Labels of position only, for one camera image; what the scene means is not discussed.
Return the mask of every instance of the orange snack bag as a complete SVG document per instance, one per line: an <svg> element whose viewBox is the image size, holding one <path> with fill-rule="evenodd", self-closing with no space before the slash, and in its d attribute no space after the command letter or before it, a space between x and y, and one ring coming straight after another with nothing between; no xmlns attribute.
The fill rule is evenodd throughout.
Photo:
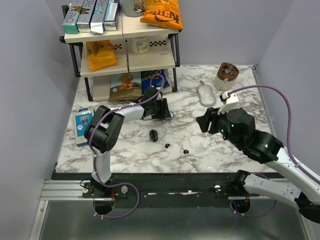
<svg viewBox="0 0 320 240"><path fill-rule="evenodd" d="M179 0L146 0L144 17L140 22L166 29L183 30Z"/></svg>
<svg viewBox="0 0 320 240"><path fill-rule="evenodd" d="M91 71L117 65L118 61L114 49L115 46L110 43L110 40L87 41L86 55Z"/></svg>

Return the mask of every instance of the robotic hand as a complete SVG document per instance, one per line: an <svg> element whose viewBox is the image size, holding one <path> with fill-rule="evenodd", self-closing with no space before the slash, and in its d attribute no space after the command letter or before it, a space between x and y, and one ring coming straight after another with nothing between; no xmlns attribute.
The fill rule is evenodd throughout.
<svg viewBox="0 0 320 240"><path fill-rule="evenodd" d="M240 170L228 189L222 191L259 194L279 200L298 208L307 219L320 223L320 176L303 163L293 161L276 137L257 130L252 115L243 108L234 108L239 102L236 94L225 92L220 99L224 103L221 108L210 107L204 116L196 118L201 131L221 133L224 140L250 159L276 170L293 183L278 183Z"/></svg>
<svg viewBox="0 0 320 240"><path fill-rule="evenodd" d="M98 150L96 156L94 156L93 163L94 168L97 170L92 173L92 178L95 181L106 183L111 178L110 151L116 145L124 123L140 119L146 120L147 118L170 120L174 117L173 112L169 111L167 99L162 98L162 93L157 94L158 92L158 89L149 86L141 99L131 103L127 108L123 107L115 112L103 105L98 107L84 132L84 137L88 142L93 135L92 146ZM94 132L101 119L107 114L109 115L106 116L102 123L108 124L108 127L105 128L100 125Z"/></svg>

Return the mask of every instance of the marble table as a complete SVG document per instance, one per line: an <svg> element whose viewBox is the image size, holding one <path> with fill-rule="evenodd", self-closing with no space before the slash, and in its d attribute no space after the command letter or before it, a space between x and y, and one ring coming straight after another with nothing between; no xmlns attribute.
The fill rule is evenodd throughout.
<svg viewBox="0 0 320 240"><path fill-rule="evenodd" d="M239 65L240 74L232 89L255 85L250 66ZM202 80L212 86L217 97L215 108L221 107L218 99L221 91L213 87L218 65L187 65L177 68L178 92L164 95L169 109L175 113L173 120L137 120L122 126L121 133L111 152L111 170L114 173L232 173L237 170L249 172L273 172L272 169L248 159L222 135L201 133L196 117L206 112L200 105L196 87ZM255 88L238 93L239 107L254 115L256 128L270 132L268 118L259 91ZM119 107L123 103L89 102L86 87L80 80L72 112L100 105ZM151 142L149 131L158 132L158 141ZM91 173L92 153L89 146L78 147L72 118L67 124L57 173Z"/></svg>

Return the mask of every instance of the purple box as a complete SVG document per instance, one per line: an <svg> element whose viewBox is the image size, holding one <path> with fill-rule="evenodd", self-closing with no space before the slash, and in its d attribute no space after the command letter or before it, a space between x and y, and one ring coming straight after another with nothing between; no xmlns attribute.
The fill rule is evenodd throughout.
<svg viewBox="0 0 320 240"><path fill-rule="evenodd" d="M108 7L103 20L105 31L117 31L120 13L119 0L109 0Z"/></svg>

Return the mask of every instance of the gray mug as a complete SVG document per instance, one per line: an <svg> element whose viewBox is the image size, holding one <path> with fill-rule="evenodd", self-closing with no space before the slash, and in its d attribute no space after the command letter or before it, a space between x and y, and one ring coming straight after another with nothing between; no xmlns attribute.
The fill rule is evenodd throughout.
<svg viewBox="0 0 320 240"><path fill-rule="evenodd" d="M139 17L144 14L146 0L120 0L124 15L128 17Z"/></svg>

